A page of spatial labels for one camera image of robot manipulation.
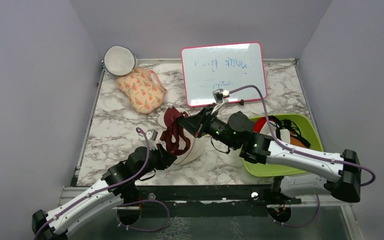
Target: pink strap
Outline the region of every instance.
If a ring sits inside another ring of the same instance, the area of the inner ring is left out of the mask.
[[[148,73],[151,75],[151,77],[154,76],[158,85],[160,85],[162,87],[162,89],[164,89],[164,92],[167,92],[167,89],[164,87],[163,83],[160,81],[158,74],[156,72],[154,72],[153,70],[148,70]]]

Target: lime green plastic tub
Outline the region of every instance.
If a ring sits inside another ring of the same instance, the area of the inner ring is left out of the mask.
[[[279,120],[289,119],[292,122],[296,123],[298,128],[301,130],[301,135],[311,144],[310,149],[324,151],[319,135],[317,135],[312,123],[304,115],[298,113],[280,113],[271,115],[277,117]],[[254,122],[257,122],[258,119],[263,117],[264,115],[250,117],[249,119]],[[245,165],[246,170],[256,177],[276,177],[305,173],[305,171],[303,170],[299,170],[289,166],[261,163],[253,164],[245,160],[242,161],[243,165]]]

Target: maroon fabric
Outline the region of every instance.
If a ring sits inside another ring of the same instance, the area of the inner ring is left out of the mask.
[[[191,147],[191,140],[187,138],[183,132],[183,127],[176,124],[176,119],[180,117],[187,117],[186,112],[180,113],[176,108],[170,107],[164,113],[164,123],[167,126],[167,130],[163,131],[161,141],[165,142],[165,149],[170,155],[180,156],[185,154]],[[180,138],[184,140],[186,146],[184,149],[179,149]]]

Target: gray backdrop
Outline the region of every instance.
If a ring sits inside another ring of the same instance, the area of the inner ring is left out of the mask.
[[[333,0],[298,65],[325,149],[377,173],[355,212],[364,239],[384,239],[384,0]]]
[[[0,0],[0,240],[33,239],[86,129],[100,59],[68,0]]]
[[[299,58],[332,0],[70,0],[102,57],[180,58],[187,46],[259,41],[267,59]]]

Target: marble pattern surface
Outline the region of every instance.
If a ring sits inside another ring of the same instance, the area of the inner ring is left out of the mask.
[[[292,62],[265,62],[264,66],[268,112],[300,113],[310,119]],[[155,129],[160,133],[164,129],[158,125],[157,118],[160,114],[164,114],[167,108],[172,106],[184,108],[191,114],[201,109],[190,108],[186,104],[181,63],[142,64],[141,67],[158,73],[161,82],[167,88],[163,104],[147,115],[136,112],[131,107],[129,98],[118,89],[116,77],[106,72],[83,155],[78,186],[92,185],[109,167],[127,159],[136,147],[142,146],[143,137],[136,133],[136,127],[141,127],[144,131]],[[219,111],[218,117],[227,122],[229,116],[237,111],[242,111],[249,117],[259,116],[263,114],[263,106],[259,101],[247,102],[245,106],[237,103],[228,104]],[[205,145],[204,154],[199,159],[157,171],[154,178],[136,181],[136,185],[233,185],[263,184],[272,181],[271,178],[252,176],[245,169],[238,152],[233,151],[229,155],[218,152],[209,143],[210,138],[204,138],[208,144]],[[218,141],[214,141],[214,145],[221,150],[226,148]]]

